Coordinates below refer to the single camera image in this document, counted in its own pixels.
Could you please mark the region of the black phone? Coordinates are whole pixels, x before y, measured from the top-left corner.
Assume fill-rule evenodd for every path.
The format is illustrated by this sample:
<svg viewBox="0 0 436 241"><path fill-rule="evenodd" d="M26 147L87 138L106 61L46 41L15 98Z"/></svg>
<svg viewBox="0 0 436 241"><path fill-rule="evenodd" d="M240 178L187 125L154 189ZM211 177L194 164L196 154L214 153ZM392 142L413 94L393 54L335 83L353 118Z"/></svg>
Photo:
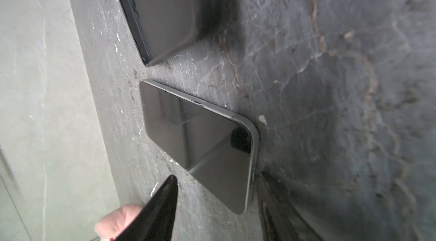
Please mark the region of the black phone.
<svg viewBox="0 0 436 241"><path fill-rule="evenodd" d="M260 136L238 113L147 79L139 83L146 134L235 214L252 201Z"/></svg>

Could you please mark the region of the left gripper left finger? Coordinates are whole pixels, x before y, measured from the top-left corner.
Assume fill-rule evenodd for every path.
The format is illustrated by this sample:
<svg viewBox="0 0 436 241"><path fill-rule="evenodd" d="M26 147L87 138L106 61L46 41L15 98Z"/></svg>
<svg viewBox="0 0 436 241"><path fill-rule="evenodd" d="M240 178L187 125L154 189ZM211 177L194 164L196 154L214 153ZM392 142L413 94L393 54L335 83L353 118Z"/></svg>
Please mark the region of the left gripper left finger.
<svg viewBox="0 0 436 241"><path fill-rule="evenodd" d="M170 175L117 241L169 241L178 200L178 182Z"/></svg>

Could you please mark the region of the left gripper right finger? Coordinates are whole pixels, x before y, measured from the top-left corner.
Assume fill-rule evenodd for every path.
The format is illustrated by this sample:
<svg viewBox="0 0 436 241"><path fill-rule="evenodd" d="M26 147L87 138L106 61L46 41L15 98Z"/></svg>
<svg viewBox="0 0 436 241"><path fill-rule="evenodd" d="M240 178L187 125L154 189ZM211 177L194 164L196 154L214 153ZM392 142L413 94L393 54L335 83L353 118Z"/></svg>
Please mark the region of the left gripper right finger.
<svg viewBox="0 0 436 241"><path fill-rule="evenodd" d="M286 197L280 180L262 172L257 179L257 199L265 241L322 241Z"/></svg>

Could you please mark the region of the black phone case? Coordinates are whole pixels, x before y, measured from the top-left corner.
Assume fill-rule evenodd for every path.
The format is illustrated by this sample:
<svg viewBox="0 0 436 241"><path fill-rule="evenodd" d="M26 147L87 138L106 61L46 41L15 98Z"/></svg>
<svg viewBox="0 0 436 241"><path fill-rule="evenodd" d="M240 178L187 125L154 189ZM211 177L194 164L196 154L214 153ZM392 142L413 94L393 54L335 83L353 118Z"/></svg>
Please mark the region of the black phone case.
<svg viewBox="0 0 436 241"><path fill-rule="evenodd" d="M225 0L120 0L145 67L157 65L215 33Z"/></svg>

